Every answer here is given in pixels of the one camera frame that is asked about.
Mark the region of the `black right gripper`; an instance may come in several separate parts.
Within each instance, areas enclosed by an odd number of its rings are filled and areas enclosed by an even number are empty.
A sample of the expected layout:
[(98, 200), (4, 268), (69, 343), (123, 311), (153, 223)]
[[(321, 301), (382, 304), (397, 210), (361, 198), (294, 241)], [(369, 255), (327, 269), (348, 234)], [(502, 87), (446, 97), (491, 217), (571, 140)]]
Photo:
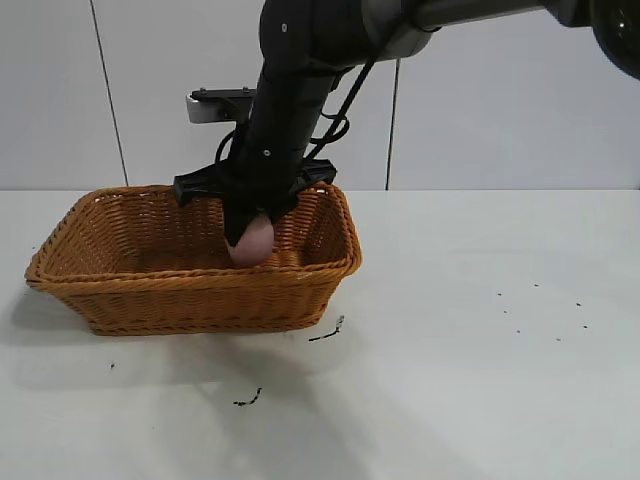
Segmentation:
[(276, 225), (297, 207), (295, 194), (310, 143), (334, 77), (262, 73), (250, 89), (194, 90), (186, 98), (196, 124), (233, 122), (226, 159), (174, 178), (182, 206), (199, 196), (221, 198), (224, 233), (235, 247), (262, 212)]

